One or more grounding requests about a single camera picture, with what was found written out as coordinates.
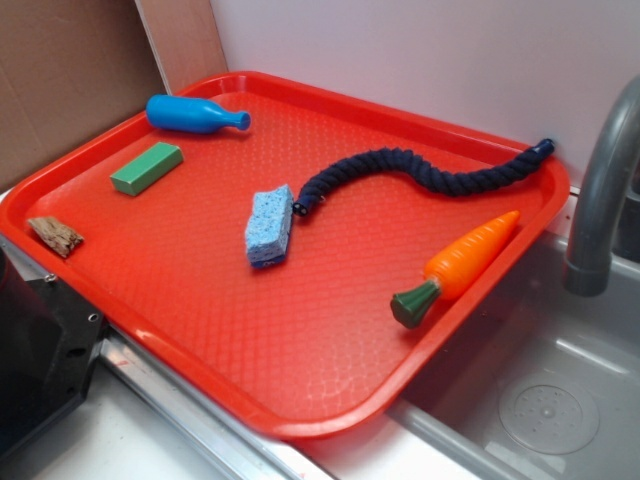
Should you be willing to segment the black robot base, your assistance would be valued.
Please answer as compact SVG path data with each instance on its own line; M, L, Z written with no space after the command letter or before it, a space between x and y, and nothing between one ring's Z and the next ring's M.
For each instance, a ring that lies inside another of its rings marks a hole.
M104 315L61 279L26 280L1 254L1 459L88 394Z

